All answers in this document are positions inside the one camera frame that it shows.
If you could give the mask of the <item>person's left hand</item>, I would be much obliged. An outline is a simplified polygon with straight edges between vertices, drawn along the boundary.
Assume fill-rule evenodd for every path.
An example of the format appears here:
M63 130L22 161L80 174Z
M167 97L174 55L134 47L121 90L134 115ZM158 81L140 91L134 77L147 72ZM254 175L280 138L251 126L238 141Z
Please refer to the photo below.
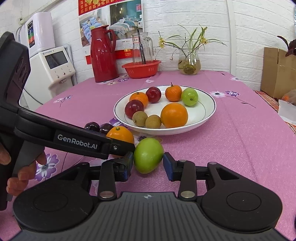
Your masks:
M6 191L12 196L18 196L25 190L29 180L34 179L36 175L36 163L45 165L47 163L46 154L41 153L29 166L24 166L19 170L17 177L11 177L7 181Z

